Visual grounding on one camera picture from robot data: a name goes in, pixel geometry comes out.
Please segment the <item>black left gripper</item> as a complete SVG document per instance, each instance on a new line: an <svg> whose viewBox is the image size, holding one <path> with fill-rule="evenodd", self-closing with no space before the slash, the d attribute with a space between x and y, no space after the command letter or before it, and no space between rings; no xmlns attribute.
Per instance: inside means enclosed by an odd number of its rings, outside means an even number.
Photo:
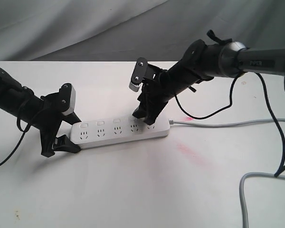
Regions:
<svg viewBox="0 0 285 228"><path fill-rule="evenodd" d="M26 103L26 131L32 126L39 129L41 140L41 155L51 157L55 152L78 153L80 146L71 142L67 135L56 138L62 121L74 125L80 123L75 112L62 115L57 108L59 93L51 93L40 98L28 95Z"/></svg>

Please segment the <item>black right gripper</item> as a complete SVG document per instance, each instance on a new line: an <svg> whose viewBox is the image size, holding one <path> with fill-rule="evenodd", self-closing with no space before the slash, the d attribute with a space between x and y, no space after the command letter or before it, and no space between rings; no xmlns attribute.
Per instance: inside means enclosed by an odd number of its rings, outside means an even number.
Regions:
<svg viewBox="0 0 285 228"><path fill-rule="evenodd" d="M155 123L157 117L178 92L178 64L170 69L148 64L143 77L141 94L138 96L139 106L134 110L135 118L144 118L147 125Z"/></svg>

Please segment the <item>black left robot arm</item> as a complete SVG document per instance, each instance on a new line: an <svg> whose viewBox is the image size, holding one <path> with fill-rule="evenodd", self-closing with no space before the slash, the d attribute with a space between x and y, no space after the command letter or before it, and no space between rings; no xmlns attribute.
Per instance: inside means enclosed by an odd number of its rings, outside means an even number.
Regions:
<svg viewBox="0 0 285 228"><path fill-rule="evenodd" d="M80 152L80 147L66 136L57 137L62 122L70 125L81 120L75 114L76 91L71 83L63 84L56 93L37 97L0 68L0 109L40 132L41 155L51 157L56 152Z"/></svg>

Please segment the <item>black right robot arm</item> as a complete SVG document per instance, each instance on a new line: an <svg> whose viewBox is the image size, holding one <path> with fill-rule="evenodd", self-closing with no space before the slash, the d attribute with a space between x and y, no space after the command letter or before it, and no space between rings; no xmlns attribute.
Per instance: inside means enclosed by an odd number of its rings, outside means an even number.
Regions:
<svg viewBox="0 0 285 228"><path fill-rule="evenodd" d="M154 66L143 57L137 59L129 83L132 91L141 91L134 117L152 125L174 96L215 77L237 78L247 72L279 75L284 77L285 90L285 47L248 48L232 39L221 40L212 30L207 35L214 44L201 39L193 42L169 69Z"/></svg>

